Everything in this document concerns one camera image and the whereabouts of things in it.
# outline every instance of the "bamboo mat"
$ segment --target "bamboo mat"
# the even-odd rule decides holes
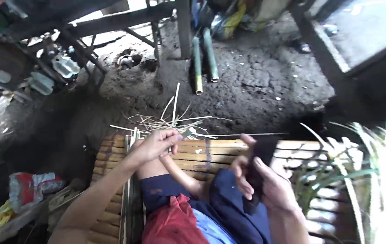
[[[125,158],[125,146],[125,136],[114,135],[104,139],[96,157],[93,182]],[[171,156],[188,175],[206,181],[213,179],[219,169],[228,168],[234,158],[246,150],[247,146],[241,140],[188,140],[179,144],[177,155]],[[279,141],[274,160],[283,164],[289,177],[302,162],[308,160],[309,166],[315,167],[317,161],[326,160],[326,155],[316,141]],[[90,243],[129,243],[128,238],[122,236],[122,232],[126,234],[127,231],[123,228],[121,216],[122,213],[139,210],[128,206],[122,208],[132,203],[123,197],[126,190],[123,187],[112,197],[103,215],[91,228]],[[307,227],[311,243],[358,240],[353,210],[342,182],[321,189],[310,205],[312,210],[307,214]]]

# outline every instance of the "yellow bag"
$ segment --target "yellow bag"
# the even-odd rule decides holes
[[[15,216],[15,212],[12,210],[12,208],[9,205],[9,200],[7,200],[1,207],[0,207],[0,227],[4,224],[6,224],[9,220],[11,220]]]

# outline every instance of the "left hand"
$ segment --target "left hand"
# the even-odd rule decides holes
[[[176,130],[155,130],[145,140],[135,142],[132,154],[143,164],[168,155],[168,147],[176,154],[178,145],[175,143],[182,140],[183,136]]]

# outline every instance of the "dirt floor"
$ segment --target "dirt floor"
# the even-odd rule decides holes
[[[191,104],[186,118],[212,115],[232,120],[206,120],[202,127],[209,134],[301,130],[297,122],[318,113],[314,108],[334,95],[315,58],[289,47],[299,37],[289,14],[264,30],[239,30],[228,41],[214,42],[220,80],[211,83],[204,75],[201,96],[194,94],[190,61],[179,59],[176,21],[167,19],[160,26],[161,66],[155,70],[149,60],[152,47],[125,33],[112,33],[120,38],[96,50],[109,71],[99,92],[85,85],[87,74],[82,71],[77,79],[80,85],[34,96],[34,103],[0,99],[0,159],[8,162],[9,173],[53,171],[66,180],[88,182],[102,138],[115,132],[128,134],[109,125],[133,128],[126,118],[138,113],[159,117],[175,95],[177,82],[177,114]],[[151,33],[149,26],[137,31]],[[136,50],[147,61],[121,70],[115,63],[126,49]]]

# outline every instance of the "blue shorts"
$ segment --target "blue shorts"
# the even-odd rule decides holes
[[[141,180],[142,199],[147,215],[166,205],[170,196],[190,197],[192,208],[206,214],[237,243],[271,243],[266,207],[260,203],[254,215],[243,211],[242,195],[231,170],[220,169],[209,190],[209,202],[194,199],[184,186],[170,175],[158,175]]]

